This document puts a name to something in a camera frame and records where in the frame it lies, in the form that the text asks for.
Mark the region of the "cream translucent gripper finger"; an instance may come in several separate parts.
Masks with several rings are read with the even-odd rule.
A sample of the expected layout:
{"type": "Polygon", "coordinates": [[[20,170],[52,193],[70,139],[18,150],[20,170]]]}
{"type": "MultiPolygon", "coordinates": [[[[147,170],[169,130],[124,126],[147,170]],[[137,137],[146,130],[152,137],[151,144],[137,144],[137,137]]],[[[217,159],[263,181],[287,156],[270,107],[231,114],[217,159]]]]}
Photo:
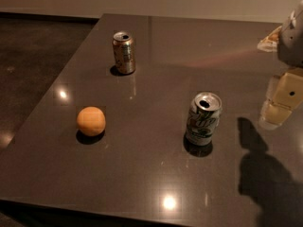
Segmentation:
{"type": "Polygon", "coordinates": [[[279,41],[279,33],[282,26],[274,29],[269,35],[263,38],[257,45],[257,49],[264,52],[277,52],[277,45],[279,41]]]}
{"type": "Polygon", "coordinates": [[[260,111],[259,124],[265,130],[280,127],[303,102],[303,69],[291,68],[273,76],[260,111]]]}

